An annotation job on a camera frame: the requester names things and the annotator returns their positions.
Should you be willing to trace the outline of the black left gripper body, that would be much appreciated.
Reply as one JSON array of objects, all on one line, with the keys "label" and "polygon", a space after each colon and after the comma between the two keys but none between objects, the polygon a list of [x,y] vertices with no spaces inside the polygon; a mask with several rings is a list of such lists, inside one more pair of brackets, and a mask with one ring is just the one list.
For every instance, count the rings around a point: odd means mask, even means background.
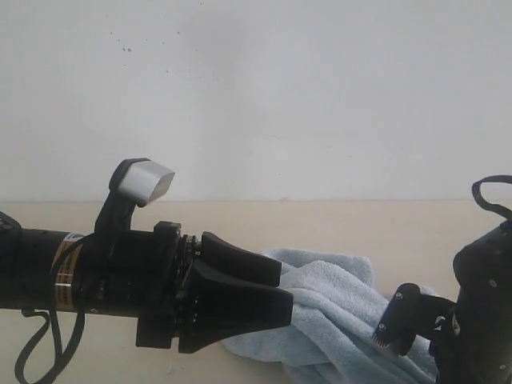
[{"label": "black left gripper body", "polygon": [[75,298],[86,313],[136,318],[138,347],[168,349],[190,324],[192,266],[201,250],[180,225],[128,230],[101,258],[88,247],[78,268]]}]

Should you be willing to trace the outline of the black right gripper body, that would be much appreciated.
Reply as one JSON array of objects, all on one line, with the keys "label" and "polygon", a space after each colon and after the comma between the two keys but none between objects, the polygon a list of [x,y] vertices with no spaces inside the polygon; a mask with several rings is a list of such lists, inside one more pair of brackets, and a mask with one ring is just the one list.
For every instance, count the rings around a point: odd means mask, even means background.
[{"label": "black right gripper body", "polygon": [[453,260],[459,292],[436,352],[437,383],[511,382],[511,222],[463,247]]}]

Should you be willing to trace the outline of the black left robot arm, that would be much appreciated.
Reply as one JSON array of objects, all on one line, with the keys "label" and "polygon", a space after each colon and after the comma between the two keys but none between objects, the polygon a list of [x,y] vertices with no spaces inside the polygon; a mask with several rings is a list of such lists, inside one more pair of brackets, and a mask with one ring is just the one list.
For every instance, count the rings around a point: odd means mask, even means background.
[{"label": "black left robot arm", "polygon": [[97,245],[71,232],[1,220],[1,306],[136,318],[139,347],[184,354],[290,324],[282,265],[177,223],[125,230]]}]

